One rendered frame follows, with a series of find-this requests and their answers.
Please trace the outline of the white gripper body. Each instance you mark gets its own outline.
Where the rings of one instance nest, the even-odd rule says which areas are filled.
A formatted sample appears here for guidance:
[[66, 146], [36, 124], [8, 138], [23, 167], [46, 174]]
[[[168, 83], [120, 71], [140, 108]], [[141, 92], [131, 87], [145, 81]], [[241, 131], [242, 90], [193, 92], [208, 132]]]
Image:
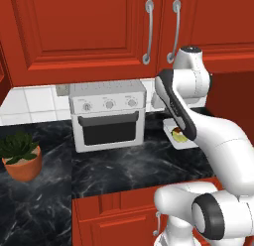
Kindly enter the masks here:
[[157, 92], [153, 93], [152, 99], [151, 99], [151, 104], [155, 109], [165, 109], [166, 105], [163, 102], [163, 100], [159, 97]]

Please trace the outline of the wide red upper cupboard door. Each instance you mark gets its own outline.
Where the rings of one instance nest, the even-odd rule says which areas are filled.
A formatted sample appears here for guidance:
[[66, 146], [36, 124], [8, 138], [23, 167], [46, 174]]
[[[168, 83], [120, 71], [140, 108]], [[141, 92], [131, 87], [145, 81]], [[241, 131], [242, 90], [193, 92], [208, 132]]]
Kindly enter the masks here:
[[162, 0], [0, 0], [0, 42], [13, 86], [156, 74]]

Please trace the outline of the red lower cupboard door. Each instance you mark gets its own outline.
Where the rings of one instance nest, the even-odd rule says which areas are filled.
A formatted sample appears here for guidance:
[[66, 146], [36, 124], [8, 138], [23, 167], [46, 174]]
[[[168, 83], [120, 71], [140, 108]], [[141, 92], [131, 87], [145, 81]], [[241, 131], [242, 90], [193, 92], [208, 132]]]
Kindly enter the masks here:
[[79, 221], [71, 246], [153, 246], [158, 229], [155, 211]]

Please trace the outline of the white toaster oven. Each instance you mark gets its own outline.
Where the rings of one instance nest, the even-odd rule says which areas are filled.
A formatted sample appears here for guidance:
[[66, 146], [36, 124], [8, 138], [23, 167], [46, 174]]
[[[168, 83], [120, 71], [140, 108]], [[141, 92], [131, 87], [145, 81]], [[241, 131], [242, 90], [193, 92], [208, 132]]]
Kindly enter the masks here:
[[[78, 153], [142, 145], [146, 88], [139, 79], [73, 83], [69, 108], [75, 150]], [[77, 117], [101, 117], [138, 111], [136, 122], [82, 127]]]

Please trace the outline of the dark red cabinet side panel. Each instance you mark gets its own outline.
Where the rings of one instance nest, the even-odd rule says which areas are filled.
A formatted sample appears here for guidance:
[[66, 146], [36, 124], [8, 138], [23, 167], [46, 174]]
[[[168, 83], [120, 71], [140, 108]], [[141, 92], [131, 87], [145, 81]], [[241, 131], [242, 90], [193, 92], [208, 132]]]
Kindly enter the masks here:
[[254, 71], [214, 73], [206, 108], [235, 122], [254, 145]]

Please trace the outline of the green plant in terracotta pot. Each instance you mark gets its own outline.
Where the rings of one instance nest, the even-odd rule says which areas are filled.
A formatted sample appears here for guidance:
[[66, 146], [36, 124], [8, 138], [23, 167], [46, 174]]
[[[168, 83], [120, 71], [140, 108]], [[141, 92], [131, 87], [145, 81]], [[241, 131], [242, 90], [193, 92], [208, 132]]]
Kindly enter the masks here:
[[16, 181], [31, 181], [42, 169], [41, 148], [29, 133], [17, 132], [0, 139], [0, 158], [10, 177]]

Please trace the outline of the grey wall outlet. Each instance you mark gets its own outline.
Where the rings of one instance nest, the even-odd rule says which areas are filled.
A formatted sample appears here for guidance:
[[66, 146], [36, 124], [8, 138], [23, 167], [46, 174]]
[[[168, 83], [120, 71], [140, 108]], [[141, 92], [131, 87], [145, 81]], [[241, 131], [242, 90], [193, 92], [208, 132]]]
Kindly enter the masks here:
[[57, 96], [68, 96], [69, 85], [68, 84], [57, 84], [56, 85]]

